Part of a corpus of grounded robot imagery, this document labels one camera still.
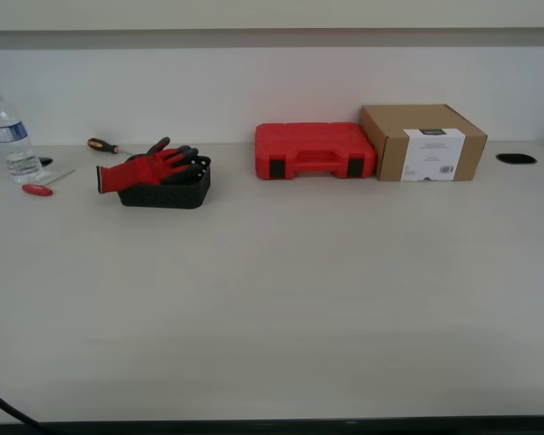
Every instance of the cardboard box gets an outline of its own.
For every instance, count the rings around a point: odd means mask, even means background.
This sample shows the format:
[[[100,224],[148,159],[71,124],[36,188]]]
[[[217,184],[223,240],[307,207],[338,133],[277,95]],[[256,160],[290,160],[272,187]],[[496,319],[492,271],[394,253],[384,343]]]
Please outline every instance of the cardboard box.
[[[445,104],[363,106],[381,181],[473,179],[488,136]]]

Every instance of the red plastic toolbox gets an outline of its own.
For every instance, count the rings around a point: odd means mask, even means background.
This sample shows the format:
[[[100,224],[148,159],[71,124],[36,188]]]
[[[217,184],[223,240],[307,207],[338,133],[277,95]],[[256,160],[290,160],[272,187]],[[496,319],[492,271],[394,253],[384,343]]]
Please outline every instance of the red plastic toolbox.
[[[373,175],[376,154],[354,122],[261,124],[256,128],[256,173],[293,179],[298,172],[328,171],[339,178]]]

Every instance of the bottle label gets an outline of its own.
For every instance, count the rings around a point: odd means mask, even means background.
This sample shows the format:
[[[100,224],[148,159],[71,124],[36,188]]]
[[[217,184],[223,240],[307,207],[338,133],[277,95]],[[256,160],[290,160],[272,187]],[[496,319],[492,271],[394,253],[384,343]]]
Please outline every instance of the bottle label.
[[[0,127],[0,143],[17,142],[26,136],[28,136],[28,133],[21,122],[10,127]]]

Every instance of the glove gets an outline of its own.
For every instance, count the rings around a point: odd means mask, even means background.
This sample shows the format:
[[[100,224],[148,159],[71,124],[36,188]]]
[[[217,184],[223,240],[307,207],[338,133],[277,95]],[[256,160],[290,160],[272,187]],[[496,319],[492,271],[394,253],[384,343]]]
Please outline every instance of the glove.
[[[182,161],[188,162],[188,167],[182,172],[163,179],[161,184],[194,184],[200,181],[206,172],[208,172],[211,159],[206,156],[195,156],[192,158],[188,156],[184,157]]]
[[[159,185],[163,179],[188,169],[178,150],[161,150],[151,156],[127,160],[112,168],[97,166],[99,193],[116,192],[138,184]]]
[[[166,136],[165,138],[157,142],[155,145],[153,145],[151,148],[149,148],[149,150],[147,151],[147,155],[152,156],[156,152],[163,151],[163,149],[167,147],[170,144],[170,142],[171,142],[171,139]]]

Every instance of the plastic bottle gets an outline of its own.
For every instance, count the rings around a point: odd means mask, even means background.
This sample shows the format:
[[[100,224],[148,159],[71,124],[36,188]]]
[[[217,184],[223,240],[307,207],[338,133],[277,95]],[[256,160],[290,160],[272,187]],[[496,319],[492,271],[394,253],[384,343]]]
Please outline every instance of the plastic bottle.
[[[15,107],[0,93],[0,148],[6,156],[10,175],[17,183],[33,183],[43,175],[30,138]]]

